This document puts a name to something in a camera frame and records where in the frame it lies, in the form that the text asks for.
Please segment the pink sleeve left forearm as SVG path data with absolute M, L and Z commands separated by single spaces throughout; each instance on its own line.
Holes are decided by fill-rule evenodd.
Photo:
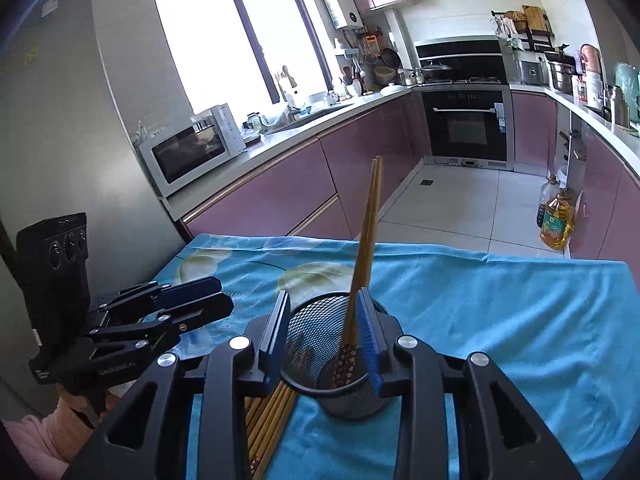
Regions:
M 60 400 L 43 419 L 2 420 L 1 478 L 61 479 L 93 433 Z

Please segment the person's left hand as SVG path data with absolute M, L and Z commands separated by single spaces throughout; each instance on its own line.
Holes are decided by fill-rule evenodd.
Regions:
M 90 396 L 74 396 L 59 382 L 55 385 L 58 400 L 62 401 L 70 411 L 88 428 L 94 429 L 108 413 L 104 392 Z

